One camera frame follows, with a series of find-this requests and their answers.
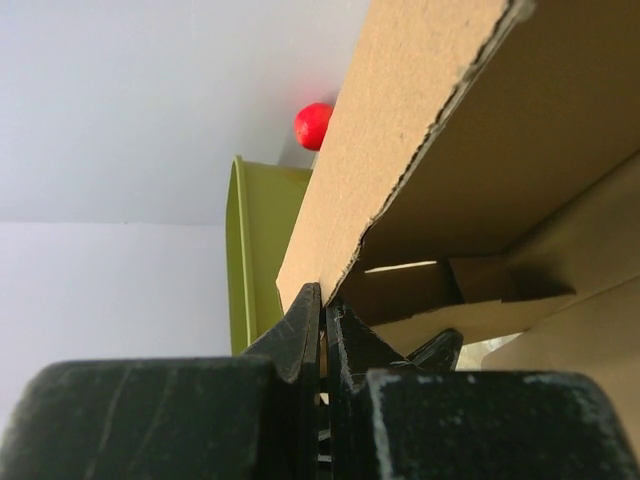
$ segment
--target red ball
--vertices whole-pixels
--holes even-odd
[[[333,107],[326,103],[312,103],[300,110],[293,122],[300,145],[314,152],[320,150],[332,113]]]

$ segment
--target cardboard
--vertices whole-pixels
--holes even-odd
[[[513,272],[502,256],[456,258],[352,272],[340,295],[406,355],[451,327],[464,335],[465,343],[522,332],[573,298],[570,287],[543,274],[529,275],[519,288]]]
[[[278,275],[285,310],[306,282],[333,296],[425,134],[525,3],[372,1]]]
[[[638,25],[637,0],[373,0],[283,306],[317,281],[405,354],[524,330],[483,366],[588,374],[640,453]]]
[[[640,155],[635,155],[514,246],[506,261],[521,273],[519,283],[535,271],[570,283],[576,295],[483,362],[486,369],[570,370],[593,378],[611,398],[636,455],[639,212]]]
[[[326,302],[352,269],[499,253],[629,157],[639,21],[634,0],[374,0],[278,276],[284,308],[309,281]]]

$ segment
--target green container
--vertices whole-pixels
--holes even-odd
[[[226,236],[234,355],[282,318],[276,277],[310,178],[308,169],[233,161]]]

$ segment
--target corrugated cardboard edge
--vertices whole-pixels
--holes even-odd
[[[538,0],[512,29],[354,269],[503,252],[638,149],[640,2],[581,5]]]
[[[437,37],[438,32],[431,33],[426,24],[418,21],[420,20],[420,13],[423,16],[426,15],[425,10],[430,12],[429,18],[446,19],[451,22],[449,25],[441,26],[443,29],[447,29],[447,32],[442,34],[442,38]],[[374,0],[356,48],[354,62],[347,75],[343,90],[338,97],[334,117],[327,132],[323,149],[320,152],[307,195],[302,204],[283,266],[278,275],[277,286],[285,309],[291,305],[298,290],[306,282],[320,283],[325,304],[333,298],[338,287],[357,260],[362,239],[368,229],[393,202],[397,192],[409,179],[433,139],[446,126],[451,113],[458,106],[473,84],[477,74],[491,58],[500,43],[517,23],[528,19],[533,11],[534,4],[530,0],[515,0],[507,3],[502,0],[457,0],[451,2],[421,0],[420,2],[403,4],[401,8],[393,2]],[[380,20],[383,24],[376,23],[377,20]],[[374,156],[380,150],[379,145],[372,144],[374,143],[372,142],[373,137],[370,131],[367,132],[369,126],[367,122],[369,121],[368,119],[373,118],[372,115],[383,116],[385,112],[367,111],[369,105],[366,103],[371,103],[371,98],[367,97],[366,94],[364,98],[357,98],[355,97],[356,92],[366,88],[363,82],[366,83],[367,79],[375,84],[379,75],[397,75],[400,78],[403,75],[412,73],[412,65],[404,64],[402,67],[406,71],[402,69],[399,72],[370,71],[369,61],[374,58],[377,52],[373,47],[376,47],[377,42],[382,41],[390,43],[386,46],[387,49],[395,48],[397,51],[405,48],[407,51],[404,52],[403,58],[405,60],[412,59],[417,62],[417,65],[420,65],[420,62],[426,62],[426,59],[422,57],[424,49],[429,49],[432,45],[427,43],[424,49],[420,49],[421,47],[419,46],[417,52],[412,52],[411,46],[403,47],[403,42],[405,42],[405,45],[407,43],[411,44],[413,43],[413,38],[429,37],[430,35],[436,36],[433,48],[436,50],[442,49],[442,51],[432,52],[434,58],[439,60],[439,64],[434,65],[431,62],[430,67],[432,67],[432,70],[429,74],[438,76],[438,81],[441,82],[438,85],[440,89],[444,85],[450,93],[443,98],[444,101],[440,102],[442,106],[432,117],[428,114],[429,109],[426,108],[410,112],[418,117],[424,114],[424,116],[433,118],[432,121],[430,121],[430,118],[427,120],[430,123],[426,126],[426,133],[424,133],[424,127],[416,126],[416,128],[420,128],[421,133],[408,131],[406,134],[407,137],[414,137],[417,145],[416,148],[412,149],[413,154],[410,157],[409,154],[405,157],[405,154],[402,153],[407,150],[406,146],[404,148],[402,146],[403,142],[401,140],[405,138],[403,131],[388,132],[386,128],[377,131],[376,140],[379,144],[384,144],[387,140],[393,140],[399,133],[400,140],[393,140],[398,142],[395,144],[398,147],[398,151],[394,152],[396,153],[395,157],[390,157],[390,160],[386,162],[388,166],[390,165],[390,168],[387,167],[385,169],[383,167],[380,172],[368,172],[367,167],[369,165],[384,165],[383,156],[387,155],[388,152],[377,153],[378,159],[367,161],[368,155]],[[450,42],[447,43],[447,48],[442,45],[443,40]],[[447,60],[447,55],[450,52],[466,57],[465,62],[462,64],[464,65],[462,66],[464,73],[461,79],[459,78],[461,64],[454,65],[451,63],[456,61],[455,55],[451,55],[454,57],[453,60]],[[361,78],[362,72],[364,72],[365,81]],[[420,81],[420,77],[418,76],[414,81]],[[394,81],[386,84],[381,82],[381,85],[381,90],[374,91],[373,95],[376,98],[386,98],[389,95],[390,100],[393,101],[394,96],[391,95],[391,89],[395,85]],[[356,101],[352,102],[350,97],[355,98]],[[426,104],[430,105],[430,102],[433,103],[434,101],[437,101],[437,99],[430,98],[426,101]],[[362,110],[362,115],[358,115],[359,110]],[[354,123],[358,128],[363,129],[365,133],[363,134],[364,136],[353,139],[352,143],[349,144],[348,141],[352,140],[352,138],[348,133],[353,132]],[[381,126],[375,122],[373,125],[374,127]],[[350,165],[347,164],[350,152],[353,153],[355,150],[362,148],[365,148],[366,152],[364,154],[361,152],[359,155],[364,158],[364,161],[349,170]],[[345,185],[343,183],[345,179],[341,178],[341,174],[350,175],[352,182]],[[393,179],[395,182],[390,185],[391,188],[386,186],[389,179]],[[375,192],[372,193],[371,195],[376,195],[371,200],[373,208],[368,211],[361,210],[358,212],[356,206],[367,195],[367,190],[371,188],[374,190],[379,188],[381,192],[384,190],[388,193],[383,193],[382,195],[376,195]],[[318,225],[316,220],[323,218],[323,216],[327,224]]]

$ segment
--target cardboard flap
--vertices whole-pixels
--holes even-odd
[[[516,288],[505,259],[495,255],[353,271],[342,284],[340,296],[360,319],[373,326],[455,305],[517,302],[574,293],[566,285],[549,282],[545,275],[530,277],[522,287]],[[493,319],[480,316],[478,320],[485,323],[488,332]]]
[[[398,352],[408,355],[447,328],[461,332],[465,343],[525,331],[569,303],[571,297],[560,295],[510,303],[496,300],[455,305],[378,325],[373,330]]]
[[[537,1],[365,236],[363,268],[501,252],[633,154],[638,25],[636,0]]]
[[[640,146],[640,3],[508,5],[373,1],[278,277],[285,308],[308,281],[328,300],[357,257],[499,253]]]
[[[306,282],[334,294],[468,72],[526,12],[526,1],[371,2],[278,276],[285,309]]]

